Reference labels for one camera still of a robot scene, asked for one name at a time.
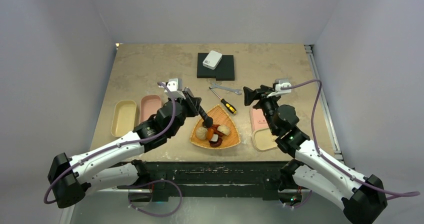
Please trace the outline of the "black metal tongs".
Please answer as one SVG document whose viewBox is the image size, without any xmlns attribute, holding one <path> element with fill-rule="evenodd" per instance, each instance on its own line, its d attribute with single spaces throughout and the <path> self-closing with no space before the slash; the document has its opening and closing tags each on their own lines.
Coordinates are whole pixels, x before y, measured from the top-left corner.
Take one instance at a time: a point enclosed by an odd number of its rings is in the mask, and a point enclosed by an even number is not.
<svg viewBox="0 0 424 224">
<path fill-rule="evenodd" d="M 185 96 L 185 102 L 187 103 L 190 110 L 190 114 L 188 116 L 200 116 L 203 119 L 203 126 L 206 128 L 211 128 L 214 124 L 214 120 L 212 117 L 208 116 L 207 112 L 203 109 L 201 105 L 202 98 L 194 96 L 188 87 L 184 88 L 183 94 Z"/>
</svg>

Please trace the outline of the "orange fried chicken piece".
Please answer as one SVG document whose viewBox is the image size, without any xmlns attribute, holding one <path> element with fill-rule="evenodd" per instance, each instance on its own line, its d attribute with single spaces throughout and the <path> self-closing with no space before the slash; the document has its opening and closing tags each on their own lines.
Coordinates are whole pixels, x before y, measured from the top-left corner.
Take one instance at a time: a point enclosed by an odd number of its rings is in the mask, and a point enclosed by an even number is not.
<svg viewBox="0 0 424 224">
<path fill-rule="evenodd" d="M 214 134 L 215 134 L 214 129 L 212 127 L 210 127 L 210 128 L 207 129 L 205 137 L 206 137 L 207 140 L 211 140 L 213 138 Z"/>
</svg>

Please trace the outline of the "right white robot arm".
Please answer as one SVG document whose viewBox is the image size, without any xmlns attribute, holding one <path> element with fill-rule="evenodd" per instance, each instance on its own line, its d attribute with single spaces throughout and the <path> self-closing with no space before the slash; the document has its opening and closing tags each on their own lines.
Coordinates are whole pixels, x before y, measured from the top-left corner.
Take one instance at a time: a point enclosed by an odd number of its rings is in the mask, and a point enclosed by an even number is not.
<svg viewBox="0 0 424 224">
<path fill-rule="evenodd" d="M 260 109 L 277 147 L 292 157 L 280 170 L 280 189 L 295 185 L 310 189 L 339 207 L 352 224 L 372 224 L 387 207 L 386 196 L 378 191 L 383 182 L 375 175 L 365 176 L 338 161 L 301 131 L 293 106 L 279 105 L 280 94 L 265 85 L 243 87 L 244 105 Z"/>
</svg>

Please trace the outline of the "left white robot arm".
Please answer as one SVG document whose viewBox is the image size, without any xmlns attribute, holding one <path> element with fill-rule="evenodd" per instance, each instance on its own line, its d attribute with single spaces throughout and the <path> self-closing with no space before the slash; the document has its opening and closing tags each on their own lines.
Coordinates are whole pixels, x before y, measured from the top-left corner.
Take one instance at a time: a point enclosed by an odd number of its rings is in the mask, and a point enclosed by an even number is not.
<svg viewBox="0 0 424 224">
<path fill-rule="evenodd" d="M 147 172 L 133 164 L 123 170 L 113 166 L 165 144 L 177 134 L 188 117 L 200 116 L 207 127 L 213 125 L 213 118 L 201 107 L 201 98 L 194 97 L 189 88 L 172 87 L 166 82 L 158 85 L 164 88 L 168 102 L 148 120 L 93 151 L 74 156 L 63 152 L 53 158 L 47 175 L 50 186 L 43 198 L 45 204 L 56 204 L 64 209 L 78 203 L 89 191 L 97 191 L 101 185 L 107 184 L 99 177 L 101 172 L 106 174 L 107 180 L 117 181 L 117 186 L 134 185 L 142 189 L 149 183 Z"/>
</svg>

